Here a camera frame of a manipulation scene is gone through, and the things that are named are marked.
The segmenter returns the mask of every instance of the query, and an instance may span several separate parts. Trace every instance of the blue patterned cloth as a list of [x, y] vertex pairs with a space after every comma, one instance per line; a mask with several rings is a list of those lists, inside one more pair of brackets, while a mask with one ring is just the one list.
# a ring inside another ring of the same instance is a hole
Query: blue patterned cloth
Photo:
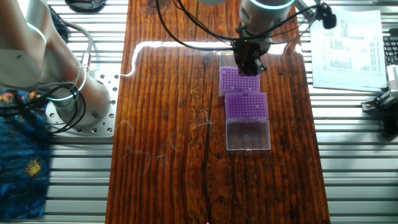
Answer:
[[[67, 42], [66, 25], [52, 9], [51, 13], [58, 33]], [[38, 97], [36, 92], [0, 89], [0, 107], [22, 105]], [[43, 215], [49, 160], [43, 108], [0, 117], [0, 222]]]

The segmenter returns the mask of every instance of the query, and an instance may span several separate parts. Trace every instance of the purple pipette tip rack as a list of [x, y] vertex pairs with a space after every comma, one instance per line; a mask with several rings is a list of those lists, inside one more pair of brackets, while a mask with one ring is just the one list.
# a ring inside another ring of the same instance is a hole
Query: purple pipette tip rack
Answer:
[[241, 76], [237, 68], [221, 67], [220, 96], [225, 93], [259, 93], [260, 75], [255, 77]]
[[226, 119], [268, 119], [267, 95], [243, 93], [225, 95]]

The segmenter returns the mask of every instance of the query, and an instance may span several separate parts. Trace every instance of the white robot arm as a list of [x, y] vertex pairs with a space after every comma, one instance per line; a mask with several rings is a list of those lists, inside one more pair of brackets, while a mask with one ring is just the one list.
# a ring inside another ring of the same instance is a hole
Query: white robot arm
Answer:
[[[90, 111], [80, 122], [85, 126], [102, 118], [110, 106], [108, 90], [88, 70], [59, 36], [45, 0], [0, 1], [0, 88], [47, 92], [52, 83], [73, 82]], [[49, 99], [64, 121], [71, 119], [75, 105], [70, 91], [59, 89]]]
[[235, 61], [242, 74], [257, 75], [266, 67], [260, 56], [268, 52], [272, 40], [268, 38], [275, 26], [286, 20], [290, 8], [295, 6], [309, 23], [322, 20], [326, 29], [336, 26], [336, 16], [327, 4], [315, 1], [315, 6], [308, 7], [302, 0], [242, 0], [239, 16], [242, 25], [237, 29], [246, 40], [233, 42]]

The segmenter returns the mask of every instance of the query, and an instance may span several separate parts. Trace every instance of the clear plastic lid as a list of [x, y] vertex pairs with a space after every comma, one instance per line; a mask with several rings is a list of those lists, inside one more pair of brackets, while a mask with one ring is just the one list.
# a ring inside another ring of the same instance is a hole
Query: clear plastic lid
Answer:
[[268, 150], [271, 137], [265, 93], [225, 94], [227, 150]]
[[226, 148], [229, 151], [270, 150], [268, 120], [227, 121]]

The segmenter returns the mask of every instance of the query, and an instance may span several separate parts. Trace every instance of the metal bracket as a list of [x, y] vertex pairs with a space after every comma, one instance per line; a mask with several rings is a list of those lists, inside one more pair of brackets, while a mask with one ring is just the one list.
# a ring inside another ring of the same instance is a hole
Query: metal bracket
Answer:
[[[86, 127], [80, 127], [79, 125], [77, 125], [76, 127], [71, 128], [64, 133], [57, 134], [57, 136], [74, 138], [113, 137], [116, 123], [116, 108], [118, 105], [120, 75], [104, 74], [101, 73], [101, 71], [97, 70], [91, 71], [90, 75], [93, 78], [104, 83], [104, 85], [108, 89], [109, 94], [111, 95], [111, 106], [109, 107], [109, 111], [103, 118], [101, 118], [97, 123], [93, 125]], [[61, 120], [61, 118], [57, 114], [57, 110], [51, 102], [47, 105], [46, 115], [47, 131], [55, 131], [63, 126], [60, 123], [63, 123], [64, 121]]]

